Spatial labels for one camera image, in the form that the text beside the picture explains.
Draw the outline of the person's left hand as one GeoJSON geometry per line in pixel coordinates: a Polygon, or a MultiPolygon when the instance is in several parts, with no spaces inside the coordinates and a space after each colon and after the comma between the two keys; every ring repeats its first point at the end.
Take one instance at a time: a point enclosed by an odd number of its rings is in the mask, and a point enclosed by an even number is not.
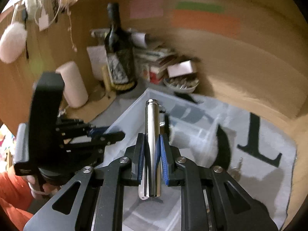
{"type": "Polygon", "coordinates": [[[23,176],[22,178],[28,183],[31,194],[35,199],[43,199],[53,196],[61,189],[59,186],[39,182],[39,178],[37,178],[37,176],[28,175],[23,176]]]}

